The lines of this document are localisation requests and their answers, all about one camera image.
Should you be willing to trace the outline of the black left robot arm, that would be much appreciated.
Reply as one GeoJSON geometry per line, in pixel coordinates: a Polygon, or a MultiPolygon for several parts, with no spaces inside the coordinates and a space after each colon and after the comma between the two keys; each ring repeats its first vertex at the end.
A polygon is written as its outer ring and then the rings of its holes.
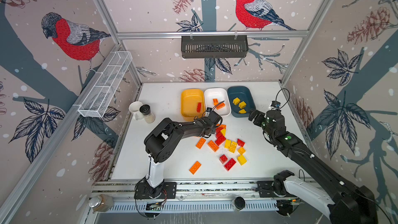
{"type": "Polygon", "coordinates": [[[150,169],[145,187],[158,194],[163,190],[164,162],[173,154],[182,139],[208,138],[216,133],[222,117],[212,111],[189,122],[176,122],[164,118],[144,139],[145,151],[150,157],[150,169]]]}

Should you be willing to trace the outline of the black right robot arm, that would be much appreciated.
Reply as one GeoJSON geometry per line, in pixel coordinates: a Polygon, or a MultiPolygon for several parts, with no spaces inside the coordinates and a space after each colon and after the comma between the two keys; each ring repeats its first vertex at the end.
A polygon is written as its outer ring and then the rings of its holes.
{"type": "Polygon", "coordinates": [[[333,224],[377,224],[374,194],[366,186],[357,187],[322,160],[293,133],[286,130],[285,118],[279,109],[263,113],[251,110],[249,121],[262,128],[268,143],[285,157],[298,164],[320,186],[316,188],[291,171],[274,176],[273,193],[279,197],[293,195],[320,211],[333,224]]]}

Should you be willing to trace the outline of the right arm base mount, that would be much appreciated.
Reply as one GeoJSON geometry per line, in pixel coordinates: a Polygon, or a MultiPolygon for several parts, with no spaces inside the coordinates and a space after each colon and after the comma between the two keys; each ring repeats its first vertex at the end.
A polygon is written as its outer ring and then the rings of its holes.
{"type": "Polygon", "coordinates": [[[294,176],[291,171],[284,170],[274,175],[272,180],[257,181],[256,192],[259,193],[260,198],[291,198],[295,197],[288,193],[284,185],[288,177],[294,176]]]}

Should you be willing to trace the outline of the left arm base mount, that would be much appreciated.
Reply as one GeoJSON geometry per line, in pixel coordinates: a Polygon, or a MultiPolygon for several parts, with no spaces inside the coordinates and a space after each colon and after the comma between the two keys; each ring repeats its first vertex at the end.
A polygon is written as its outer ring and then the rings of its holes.
{"type": "Polygon", "coordinates": [[[149,199],[175,199],[177,184],[175,182],[162,182],[155,188],[144,180],[138,182],[135,186],[135,200],[149,200],[149,199]]]}

